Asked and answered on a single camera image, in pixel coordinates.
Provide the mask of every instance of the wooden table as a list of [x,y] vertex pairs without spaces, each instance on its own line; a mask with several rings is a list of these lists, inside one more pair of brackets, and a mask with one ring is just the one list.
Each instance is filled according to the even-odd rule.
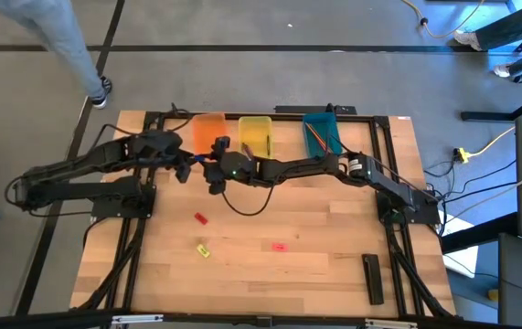
[[[139,133],[144,111],[122,111],[118,126]],[[181,121],[166,120],[165,128]],[[238,121],[228,121],[237,145]],[[425,187],[413,126],[408,117],[391,117],[391,132],[401,175]],[[275,158],[305,158],[299,122],[273,121]],[[368,125],[339,122],[342,141],[353,150],[372,154]],[[193,149],[191,125],[178,131],[182,148]],[[382,133],[381,150],[386,154]],[[128,173],[106,175],[112,181]],[[274,189],[260,215],[242,217],[208,193],[201,166],[194,165],[186,184],[174,173],[158,170],[153,216],[148,219],[133,293],[133,310],[158,313],[272,314],[299,316],[394,317],[397,306],[384,229],[378,223],[374,190],[345,186],[332,176],[286,181]],[[264,188],[227,184],[230,202],[241,211],[259,209]],[[194,215],[202,213],[207,225]],[[112,267],[122,220],[107,219],[88,236],[71,306],[85,302]],[[410,225],[420,276],[448,311],[453,300],[436,236],[423,225]],[[272,250],[285,243],[286,252]],[[211,252],[207,259],[198,244]],[[385,303],[371,306],[361,255],[378,254]],[[413,313],[408,279],[402,279],[408,310]],[[125,274],[117,292],[122,302]]]

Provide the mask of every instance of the gray pants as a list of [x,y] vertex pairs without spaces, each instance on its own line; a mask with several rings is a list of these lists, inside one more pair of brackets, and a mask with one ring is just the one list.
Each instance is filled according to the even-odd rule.
[[[522,40],[522,9],[476,31],[482,49],[498,48]],[[511,77],[522,76],[522,59],[512,64]]]
[[76,75],[90,98],[106,94],[70,0],[0,0],[0,13],[40,38]]

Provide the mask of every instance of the concrete floor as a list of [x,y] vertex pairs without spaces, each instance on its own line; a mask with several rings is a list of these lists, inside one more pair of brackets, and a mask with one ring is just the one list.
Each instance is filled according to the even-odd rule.
[[[101,44],[115,1],[72,2],[87,43]],[[415,3],[437,33],[453,27],[475,7]],[[474,29],[507,14],[505,5],[485,5],[466,27]],[[416,24],[412,10],[399,0],[133,0],[126,2],[114,44],[451,44],[449,38],[423,35]],[[0,44],[30,43],[36,40],[0,16]],[[489,72],[496,63],[514,60],[512,55],[485,53],[111,53],[105,74],[114,81],[112,103],[91,114],[81,151],[88,149],[104,123],[116,123],[121,110],[166,111],[174,101],[192,111],[269,112],[275,105],[332,102],[354,105],[361,114],[411,116],[423,163],[429,166],[449,159],[454,147],[477,150],[508,127],[464,123],[458,112],[512,111],[521,105],[522,84]],[[63,159],[82,103],[76,81],[51,54],[0,53],[0,315],[14,311],[42,223],[5,203],[3,189],[29,167]],[[508,164],[514,150],[510,134],[483,156],[459,166],[457,188]],[[515,180],[514,169],[468,188],[503,179]],[[428,181],[442,191],[448,188],[441,179]],[[454,202],[448,212],[455,214],[483,197]],[[78,203],[64,210],[88,208],[89,203]],[[516,196],[510,193],[467,212],[463,219],[478,224],[515,209]],[[59,221],[32,313],[68,308],[87,225],[85,217]],[[478,270],[490,271],[482,266]],[[463,305],[458,311],[466,316],[495,318],[493,309],[480,315],[465,311],[466,303],[456,303]]]

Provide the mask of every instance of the plastic bin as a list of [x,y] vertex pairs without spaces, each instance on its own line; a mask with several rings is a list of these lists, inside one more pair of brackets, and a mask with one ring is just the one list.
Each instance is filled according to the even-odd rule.
[[247,144],[254,156],[272,159],[272,121],[270,117],[241,117],[239,119],[239,148],[245,154]]
[[191,121],[194,131],[196,154],[209,154],[216,138],[228,136],[224,113],[206,113],[194,116]]
[[307,149],[307,156],[324,156],[324,148],[322,148],[320,143],[317,142],[314,134],[311,132],[311,130],[307,128],[306,123],[309,123],[314,128],[314,130],[317,132],[320,138],[327,144],[327,146],[332,150],[334,154],[342,153],[342,145],[340,145],[340,143],[338,142],[340,140],[340,133],[337,130],[335,114],[328,112],[304,115],[302,129],[304,130],[305,148]]

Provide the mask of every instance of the sneaker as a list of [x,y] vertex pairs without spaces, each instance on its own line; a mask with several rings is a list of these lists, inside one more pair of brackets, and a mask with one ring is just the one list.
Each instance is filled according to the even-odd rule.
[[508,78],[508,77],[510,77],[510,71],[508,71],[509,67],[510,67],[510,63],[502,64],[502,65],[496,65],[495,69],[494,69],[494,72],[500,78]]
[[455,31],[453,32],[453,38],[462,45],[470,46],[476,51],[482,51],[482,48],[480,48],[480,42],[478,42],[478,37],[476,37],[475,32]]
[[112,81],[110,79],[102,76],[102,77],[100,77],[100,80],[102,80],[102,87],[104,88],[104,91],[106,92],[106,94],[102,98],[91,99],[92,107],[97,110],[102,110],[103,108],[106,107],[106,101],[108,98],[107,96],[112,91]]

